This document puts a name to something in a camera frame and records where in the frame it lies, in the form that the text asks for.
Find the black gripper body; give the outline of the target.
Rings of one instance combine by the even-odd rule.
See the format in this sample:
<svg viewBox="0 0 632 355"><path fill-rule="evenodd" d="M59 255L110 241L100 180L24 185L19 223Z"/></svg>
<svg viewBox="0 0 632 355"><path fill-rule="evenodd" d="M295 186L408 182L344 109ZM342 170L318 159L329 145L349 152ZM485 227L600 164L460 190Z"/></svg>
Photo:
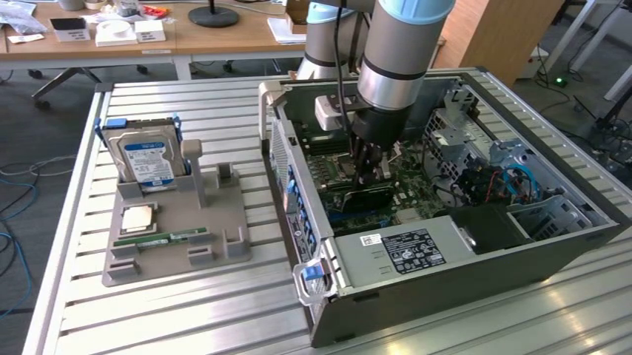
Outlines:
<svg viewBox="0 0 632 355"><path fill-rule="evenodd" d="M410 108L382 110L376 107L360 109L352 123L354 134L382 149L390 149L402 135Z"/></svg>

